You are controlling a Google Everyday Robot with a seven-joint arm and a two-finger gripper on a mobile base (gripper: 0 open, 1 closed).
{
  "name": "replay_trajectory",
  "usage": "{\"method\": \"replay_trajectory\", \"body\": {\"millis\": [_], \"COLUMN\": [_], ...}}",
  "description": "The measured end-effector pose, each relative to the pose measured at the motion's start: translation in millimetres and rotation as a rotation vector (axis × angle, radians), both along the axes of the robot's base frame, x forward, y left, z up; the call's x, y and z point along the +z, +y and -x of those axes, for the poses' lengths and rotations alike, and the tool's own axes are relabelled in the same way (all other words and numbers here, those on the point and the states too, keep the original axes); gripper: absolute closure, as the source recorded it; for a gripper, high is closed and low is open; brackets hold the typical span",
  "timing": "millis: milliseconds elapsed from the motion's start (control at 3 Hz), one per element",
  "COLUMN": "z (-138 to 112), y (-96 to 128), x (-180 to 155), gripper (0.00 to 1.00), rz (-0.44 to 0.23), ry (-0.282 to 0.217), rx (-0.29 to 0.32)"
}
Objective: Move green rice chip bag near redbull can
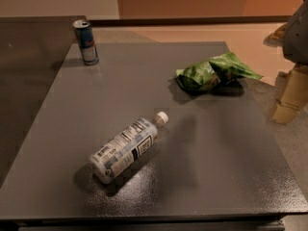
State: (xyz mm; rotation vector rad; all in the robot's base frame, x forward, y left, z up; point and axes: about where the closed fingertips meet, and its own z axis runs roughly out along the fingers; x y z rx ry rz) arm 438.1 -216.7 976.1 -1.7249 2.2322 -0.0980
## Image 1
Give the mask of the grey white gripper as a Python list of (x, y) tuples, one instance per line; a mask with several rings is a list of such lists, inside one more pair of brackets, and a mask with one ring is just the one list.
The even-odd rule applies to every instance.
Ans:
[(266, 36), (263, 44), (283, 46), (284, 58), (296, 64), (288, 73), (279, 72), (275, 81), (271, 119), (278, 124), (288, 124), (308, 104), (308, 0), (287, 24)]

